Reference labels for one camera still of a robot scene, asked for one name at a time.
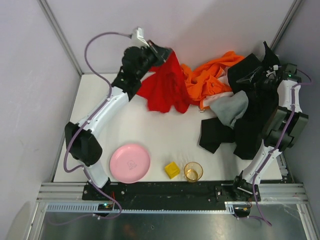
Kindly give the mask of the black cloth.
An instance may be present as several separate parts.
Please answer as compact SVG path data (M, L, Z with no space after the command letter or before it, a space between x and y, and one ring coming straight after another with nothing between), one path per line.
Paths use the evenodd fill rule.
M262 142L261 130L269 119L267 114L272 113L272 107L278 103L278 97L277 89L260 90L257 88L257 81L268 67L280 65L278 56L268 44L265 42L263 45L263 60L251 53L227 71L228 84L233 94L244 91L248 97L248 107L243 117L236 121L234 128L223 125L216 115L201 121L198 144L206 151L214 154L221 144L234 143L236 147L233 153L243 160L252 160L258 152ZM262 71L251 83L236 83L236 80L257 67L262 67Z

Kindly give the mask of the red cloth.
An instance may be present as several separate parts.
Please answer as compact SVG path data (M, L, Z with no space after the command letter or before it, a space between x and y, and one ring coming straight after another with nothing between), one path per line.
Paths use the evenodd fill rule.
M168 113L172 107L184 114L191 104L184 75L173 51L167 61L152 67L154 74L144 79L137 95L146 99L147 108L152 112Z

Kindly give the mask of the grey light blue cloth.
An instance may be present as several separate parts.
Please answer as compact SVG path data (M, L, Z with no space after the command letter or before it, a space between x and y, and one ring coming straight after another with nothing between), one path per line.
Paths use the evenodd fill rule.
M224 126L233 129L236 121L244 116L248 105L247 94L241 90L233 96L218 98L209 107Z

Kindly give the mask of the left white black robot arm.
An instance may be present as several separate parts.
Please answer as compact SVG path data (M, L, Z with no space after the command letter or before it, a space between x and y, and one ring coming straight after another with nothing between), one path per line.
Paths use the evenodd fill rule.
M65 155L72 155L80 163L92 185L102 188L110 180L100 161L103 153L98 142L100 133L107 122L137 94L146 73L153 67L162 66L172 52L171 48L158 46L151 40L143 46L128 47L107 96L80 121L66 124Z

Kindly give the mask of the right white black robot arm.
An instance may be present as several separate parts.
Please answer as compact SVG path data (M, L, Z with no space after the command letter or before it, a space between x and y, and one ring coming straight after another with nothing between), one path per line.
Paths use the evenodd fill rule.
M304 84L298 76L297 65L287 63L279 68L272 80L277 86L278 103L267 114L261 130L261 146L252 162L235 177L232 198L236 201L252 200L259 195L258 185L269 165L286 149L291 148L302 133L309 116L300 107L299 91Z

